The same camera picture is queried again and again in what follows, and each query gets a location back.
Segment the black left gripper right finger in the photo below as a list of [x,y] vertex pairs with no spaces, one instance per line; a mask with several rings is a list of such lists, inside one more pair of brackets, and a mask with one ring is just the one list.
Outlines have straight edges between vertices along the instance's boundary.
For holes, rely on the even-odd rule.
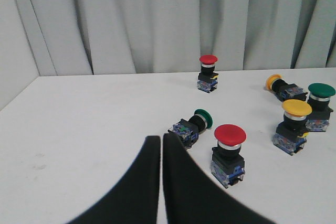
[[215,185],[173,133],[163,136],[163,191],[168,223],[272,223]]

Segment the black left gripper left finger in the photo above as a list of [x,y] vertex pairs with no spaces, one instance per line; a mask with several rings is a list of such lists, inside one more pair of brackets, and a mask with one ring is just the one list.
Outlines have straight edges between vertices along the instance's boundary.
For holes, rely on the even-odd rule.
[[161,140],[147,136],[118,183],[70,223],[156,223],[160,189]]

